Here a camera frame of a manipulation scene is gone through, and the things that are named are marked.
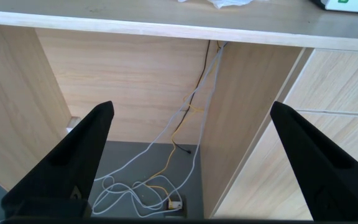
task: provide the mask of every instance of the desk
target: desk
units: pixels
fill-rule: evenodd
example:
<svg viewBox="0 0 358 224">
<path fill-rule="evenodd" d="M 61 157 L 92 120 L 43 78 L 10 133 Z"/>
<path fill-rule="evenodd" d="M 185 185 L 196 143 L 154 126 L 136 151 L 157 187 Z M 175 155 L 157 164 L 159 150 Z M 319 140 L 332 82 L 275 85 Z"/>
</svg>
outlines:
<svg viewBox="0 0 358 224">
<path fill-rule="evenodd" d="M 282 153 L 269 110 L 284 101 L 358 149 L 358 14 L 306 0 L 221 10 L 206 1 L 0 0 L 0 184 L 13 187 L 72 116 L 103 101 L 116 109 L 109 140 L 151 142 L 194 89 L 208 40 L 208 63 L 215 40 L 230 43 L 201 143 L 205 217 L 310 218 L 294 178 L 282 179 L 293 175 L 288 161 L 268 156 Z M 177 143 L 195 144 L 201 119 Z"/>
</svg>

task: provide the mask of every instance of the black object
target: black object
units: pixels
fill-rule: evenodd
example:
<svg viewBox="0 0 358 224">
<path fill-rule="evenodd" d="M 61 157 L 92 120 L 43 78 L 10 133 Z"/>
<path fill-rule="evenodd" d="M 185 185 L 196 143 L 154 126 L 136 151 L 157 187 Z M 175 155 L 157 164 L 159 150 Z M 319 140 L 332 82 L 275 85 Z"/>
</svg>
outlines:
<svg viewBox="0 0 358 224">
<path fill-rule="evenodd" d="M 289 106 L 275 102 L 270 115 L 313 219 L 358 221 L 358 162 Z M 88 197 L 113 116 L 110 101 L 98 105 L 42 159 L 3 198 L 7 218 L 4 223 L 155 223 L 156 220 L 84 218 L 90 216 Z M 198 221 L 201 222 L 306 223 Z"/>
<path fill-rule="evenodd" d="M 291 107 L 270 112 L 314 221 L 358 221 L 358 162 Z"/>
<path fill-rule="evenodd" d="M 326 5 L 324 5 L 321 0 L 310 0 L 311 2 L 315 3 L 321 9 L 327 10 Z"/>
<path fill-rule="evenodd" d="M 83 217 L 111 121 L 112 102 L 96 106 L 2 199 L 5 217 Z"/>
</svg>

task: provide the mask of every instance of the wooden desk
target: wooden desk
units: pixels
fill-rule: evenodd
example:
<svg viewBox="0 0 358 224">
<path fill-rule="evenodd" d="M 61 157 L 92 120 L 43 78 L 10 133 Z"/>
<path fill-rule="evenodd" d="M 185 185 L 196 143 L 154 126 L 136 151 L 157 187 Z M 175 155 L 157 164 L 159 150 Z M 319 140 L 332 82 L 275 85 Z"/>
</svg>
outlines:
<svg viewBox="0 0 358 224">
<path fill-rule="evenodd" d="M 194 89 L 207 40 L 230 43 L 201 144 L 205 217 L 310 218 L 269 109 L 288 103 L 358 159 L 358 14 L 306 0 L 0 0 L 0 184 L 103 101 L 116 109 L 109 140 L 151 142 Z M 196 144 L 200 123 L 177 143 Z"/>
</svg>

